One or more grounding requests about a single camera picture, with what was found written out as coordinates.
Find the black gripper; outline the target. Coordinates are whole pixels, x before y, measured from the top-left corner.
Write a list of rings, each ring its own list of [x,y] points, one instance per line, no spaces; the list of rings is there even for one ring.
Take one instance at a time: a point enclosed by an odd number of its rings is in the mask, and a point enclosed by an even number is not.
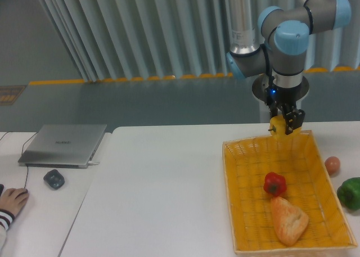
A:
[[[305,112],[296,108],[300,85],[292,88],[282,88],[270,85],[265,89],[265,104],[269,107],[270,117],[278,115],[278,107],[282,107],[282,116],[285,119],[285,134],[289,135],[302,127]]]

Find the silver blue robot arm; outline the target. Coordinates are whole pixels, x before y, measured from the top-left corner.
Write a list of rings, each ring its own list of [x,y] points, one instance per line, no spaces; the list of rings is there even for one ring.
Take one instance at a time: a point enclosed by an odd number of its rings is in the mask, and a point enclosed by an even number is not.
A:
[[[268,107],[269,131],[277,138],[298,134],[303,125],[297,102],[309,90],[303,71],[310,36],[347,26],[352,16],[348,0],[298,1],[292,10],[267,7],[254,21],[252,0],[228,0],[228,66],[237,79],[256,77],[253,95]]]

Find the striped sleeve forearm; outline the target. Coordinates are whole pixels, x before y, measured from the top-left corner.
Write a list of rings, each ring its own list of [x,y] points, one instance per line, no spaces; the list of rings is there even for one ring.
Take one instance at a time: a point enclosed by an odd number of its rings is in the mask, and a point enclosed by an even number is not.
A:
[[[1,221],[1,241],[0,241],[0,248],[2,249],[3,245],[5,244],[6,237],[7,237],[7,231],[11,225],[11,223],[14,221],[15,216],[5,210],[1,209],[0,211],[0,221]]]

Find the person's hand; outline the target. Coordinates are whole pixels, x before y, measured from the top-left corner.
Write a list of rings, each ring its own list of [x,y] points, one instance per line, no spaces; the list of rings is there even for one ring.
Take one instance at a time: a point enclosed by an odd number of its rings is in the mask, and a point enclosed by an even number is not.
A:
[[[26,188],[9,188],[1,195],[1,210],[16,217],[26,205],[29,192]]]

